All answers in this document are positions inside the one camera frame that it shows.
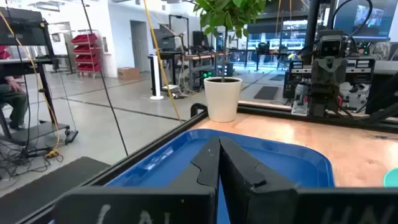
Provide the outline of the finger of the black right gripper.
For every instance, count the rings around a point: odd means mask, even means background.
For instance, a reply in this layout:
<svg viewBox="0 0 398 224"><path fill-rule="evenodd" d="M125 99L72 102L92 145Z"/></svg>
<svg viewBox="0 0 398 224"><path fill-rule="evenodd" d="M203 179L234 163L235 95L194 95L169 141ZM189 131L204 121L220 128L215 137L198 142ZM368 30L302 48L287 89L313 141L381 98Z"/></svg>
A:
<svg viewBox="0 0 398 224"><path fill-rule="evenodd" d="M313 117L324 117L325 94L311 91L308 95L309 115Z"/></svg>
<svg viewBox="0 0 398 224"><path fill-rule="evenodd" d="M339 94L335 90L327 90L326 91L326 109L328 111L334 112L334 114L338 114L339 111Z"/></svg>

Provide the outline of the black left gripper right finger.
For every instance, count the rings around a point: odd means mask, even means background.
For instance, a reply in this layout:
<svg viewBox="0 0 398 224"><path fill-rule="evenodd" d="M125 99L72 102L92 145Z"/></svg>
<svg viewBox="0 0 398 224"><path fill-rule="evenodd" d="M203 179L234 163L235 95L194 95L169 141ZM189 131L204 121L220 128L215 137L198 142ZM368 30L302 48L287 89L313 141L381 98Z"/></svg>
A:
<svg viewBox="0 0 398 224"><path fill-rule="evenodd" d="M398 188L306 188L220 138L231 224L398 224Z"/></svg>

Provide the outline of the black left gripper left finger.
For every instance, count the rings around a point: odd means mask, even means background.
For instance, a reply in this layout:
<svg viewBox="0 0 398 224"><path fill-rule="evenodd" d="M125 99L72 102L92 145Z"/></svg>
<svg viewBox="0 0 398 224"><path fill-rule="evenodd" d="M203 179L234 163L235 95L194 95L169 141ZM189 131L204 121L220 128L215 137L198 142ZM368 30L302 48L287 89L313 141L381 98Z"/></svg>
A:
<svg viewBox="0 0 398 224"><path fill-rule="evenodd" d="M124 184L82 187L55 205L55 224L216 224L220 140L169 147Z"/></svg>

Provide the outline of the blue plastic tray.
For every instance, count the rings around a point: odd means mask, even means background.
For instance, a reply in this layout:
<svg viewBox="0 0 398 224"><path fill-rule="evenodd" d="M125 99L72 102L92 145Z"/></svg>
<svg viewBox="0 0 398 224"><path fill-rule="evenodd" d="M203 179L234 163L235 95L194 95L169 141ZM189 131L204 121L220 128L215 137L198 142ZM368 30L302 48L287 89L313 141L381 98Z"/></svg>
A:
<svg viewBox="0 0 398 224"><path fill-rule="evenodd" d="M227 137L252 157L304 187L334 187L330 161L307 147L212 129L185 131L109 182L117 187L165 187L211 138Z"/></svg>

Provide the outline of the teal plastic plate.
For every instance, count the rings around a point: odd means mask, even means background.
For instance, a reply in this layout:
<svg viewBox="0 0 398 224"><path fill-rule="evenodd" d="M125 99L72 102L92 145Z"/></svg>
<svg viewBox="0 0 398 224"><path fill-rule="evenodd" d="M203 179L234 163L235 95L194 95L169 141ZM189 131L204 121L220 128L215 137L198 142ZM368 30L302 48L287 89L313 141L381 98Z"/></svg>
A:
<svg viewBox="0 0 398 224"><path fill-rule="evenodd" d="M383 186L398 187L398 168L393 168L386 172L383 178Z"/></svg>

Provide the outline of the small black floor mat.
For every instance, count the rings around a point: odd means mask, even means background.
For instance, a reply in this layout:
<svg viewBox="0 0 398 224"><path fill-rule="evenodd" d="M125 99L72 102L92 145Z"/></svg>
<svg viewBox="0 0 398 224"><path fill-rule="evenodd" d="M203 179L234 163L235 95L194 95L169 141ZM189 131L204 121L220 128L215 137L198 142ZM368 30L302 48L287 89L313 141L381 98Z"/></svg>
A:
<svg viewBox="0 0 398 224"><path fill-rule="evenodd" d="M273 100L279 91L277 86L264 86L254 96L256 100Z"/></svg>

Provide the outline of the large display screen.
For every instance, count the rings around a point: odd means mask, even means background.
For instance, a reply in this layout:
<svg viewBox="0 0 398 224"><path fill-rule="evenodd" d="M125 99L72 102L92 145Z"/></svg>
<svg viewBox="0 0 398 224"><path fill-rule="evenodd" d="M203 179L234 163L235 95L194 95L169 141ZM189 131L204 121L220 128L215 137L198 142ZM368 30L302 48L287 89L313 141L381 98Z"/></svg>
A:
<svg viewBox="0 0 398 224"><path fill-rule="evenodd" d="M366 20L370 7L367 0L338 0L340 10L334 19L334 29L352 34ZM398 0L371 0L373 8L371 15L362 28L353 36L359 39L391 38L391 30Z"/></svg>

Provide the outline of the white plant pot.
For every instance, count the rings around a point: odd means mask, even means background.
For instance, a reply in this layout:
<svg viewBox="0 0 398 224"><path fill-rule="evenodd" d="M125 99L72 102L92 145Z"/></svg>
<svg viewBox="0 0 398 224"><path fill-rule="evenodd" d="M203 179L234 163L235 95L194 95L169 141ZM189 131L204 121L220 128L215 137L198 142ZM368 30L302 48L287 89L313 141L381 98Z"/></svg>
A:
<svg viewBox="0 0 398 224"><path fill-rule="evenodd" d="M235 120L242 79L211 77L204 79L204 86L209 118L219 123Z"/></svg>

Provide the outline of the large black floor mat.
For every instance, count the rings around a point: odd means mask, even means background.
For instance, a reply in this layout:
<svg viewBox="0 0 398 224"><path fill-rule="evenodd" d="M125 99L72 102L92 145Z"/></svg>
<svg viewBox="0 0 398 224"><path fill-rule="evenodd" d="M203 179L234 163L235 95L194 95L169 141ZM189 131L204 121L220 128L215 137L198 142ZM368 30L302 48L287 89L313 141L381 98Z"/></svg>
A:
<svg viewBox="0 0 398 224"><path fill-rule="evenodd" d="M0 224L48 224L53 202L109 164L81 157L0 198Z"/></svg>

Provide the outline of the green leafy small tree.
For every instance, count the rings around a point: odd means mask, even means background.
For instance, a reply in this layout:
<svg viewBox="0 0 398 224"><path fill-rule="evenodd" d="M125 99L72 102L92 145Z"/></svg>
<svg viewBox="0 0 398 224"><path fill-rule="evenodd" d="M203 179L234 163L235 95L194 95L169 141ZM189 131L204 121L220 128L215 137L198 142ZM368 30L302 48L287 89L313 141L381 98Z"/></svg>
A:
<svg viewBox="0 0 398 224"><path fill-rule="evenodd" d="M248 37L248 30L244 26L256 22L258 15L265 10L266 0L193 0L192 3L193 11L200 13L200 27L205 27L204 34L212 33L216 37L218 28L224 28L220 80L224 83L228 31L234 31L239 39Z"/></svg>

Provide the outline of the wooden top workbench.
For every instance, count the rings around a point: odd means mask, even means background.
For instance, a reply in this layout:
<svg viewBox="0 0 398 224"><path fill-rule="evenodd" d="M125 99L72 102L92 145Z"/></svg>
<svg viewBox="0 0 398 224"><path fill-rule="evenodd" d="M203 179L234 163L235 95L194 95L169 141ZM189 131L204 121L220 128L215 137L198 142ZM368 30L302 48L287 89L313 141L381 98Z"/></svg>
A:
<svg viewBox="0 0 398 224"><path fill-rule="evenodd" d="M224 62L224 76L231 76L233 66L227 56L221 52L183 55L182 73L183 89L191 93L199 93L204 89L204 79L221 77L221 66Z"/></svg>

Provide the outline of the brown cardboard box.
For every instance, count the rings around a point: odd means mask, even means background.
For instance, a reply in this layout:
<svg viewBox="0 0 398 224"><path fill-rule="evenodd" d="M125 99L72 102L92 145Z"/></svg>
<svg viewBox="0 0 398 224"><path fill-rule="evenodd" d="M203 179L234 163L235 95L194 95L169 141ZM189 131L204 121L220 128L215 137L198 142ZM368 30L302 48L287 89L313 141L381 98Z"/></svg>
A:
<svg viewBox="0 0 398 224"><path fill-rule="evenodd" d="M138 68L134 67L121 67L118 68L118 78L120 80L139 80L140 79L140 71Z"/></svg>

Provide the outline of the person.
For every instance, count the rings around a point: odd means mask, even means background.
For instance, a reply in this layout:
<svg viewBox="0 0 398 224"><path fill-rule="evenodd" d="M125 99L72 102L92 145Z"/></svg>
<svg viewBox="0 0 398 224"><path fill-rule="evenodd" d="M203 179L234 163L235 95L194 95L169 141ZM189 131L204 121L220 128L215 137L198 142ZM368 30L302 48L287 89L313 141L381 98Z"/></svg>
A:
<svg viewBox="0 0 398 224"><path fill-rule="evenodd" d="M0 77L0 105L9 104L12 107L9 127L20 131L25 129L24 116L28 107L26 93L12 76Z"/></svg>

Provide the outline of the white rack with red bins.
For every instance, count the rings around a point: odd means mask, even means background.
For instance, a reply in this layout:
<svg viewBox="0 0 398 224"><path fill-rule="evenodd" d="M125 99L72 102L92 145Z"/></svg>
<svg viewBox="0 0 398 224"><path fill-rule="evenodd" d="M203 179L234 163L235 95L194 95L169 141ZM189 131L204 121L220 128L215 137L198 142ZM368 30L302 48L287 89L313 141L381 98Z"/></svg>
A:
<svg viewBox="0 0 398 224"><path fill-rule="evenodd" d="M80 32L72 37L71 44L78 74L96 78L102 69L102 49L97 34Z"/></svg>

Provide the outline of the black equipment cart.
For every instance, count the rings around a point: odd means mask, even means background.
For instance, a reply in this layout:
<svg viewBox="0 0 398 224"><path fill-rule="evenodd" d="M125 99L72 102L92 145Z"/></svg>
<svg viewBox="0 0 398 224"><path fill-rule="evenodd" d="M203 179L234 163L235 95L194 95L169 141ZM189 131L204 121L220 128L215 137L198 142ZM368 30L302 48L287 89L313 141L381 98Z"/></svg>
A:
<svg viewBox="0 0 398 224"><path fill-rule="evenodd" d="M27 52L25 53L26 58L0 59L0 78L36 74L42 84L42 86L38 87L38 92L44 95L51 117L50 121L40 120L36 126L30 126L28 129L12 133L8 126L9 120L2 111L4 104L0 103L0 125L3 131L0 139L25 146L31 140L63 129L66 135L63 142L65 144L73 142L78 131L72 131L69 125L61 124L57 121L50 88L44 72L44 65L56 64L57 59L50 42L47 21L44 20L39 12L5 7L0 7L0 18L0 48L2 46L16 46L17 50L21 51L30 46L46 47L47 54L44 56L36 57Z"/></svg>

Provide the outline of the white pedestal stand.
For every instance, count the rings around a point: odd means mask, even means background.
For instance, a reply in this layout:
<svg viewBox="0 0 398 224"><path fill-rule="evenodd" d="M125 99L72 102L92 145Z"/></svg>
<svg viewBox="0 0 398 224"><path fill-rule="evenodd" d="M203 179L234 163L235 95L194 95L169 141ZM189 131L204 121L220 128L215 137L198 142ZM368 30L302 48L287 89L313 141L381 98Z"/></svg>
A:
<svg viewBox="0 0 398 224"><path fill-rule="evenodd" d="M150 61L150 74L152 82L152 96L151 100L162 100L164 97L161 94L161 76L159 72L159 61L158 56L149 55L148 59Z"/></svg>

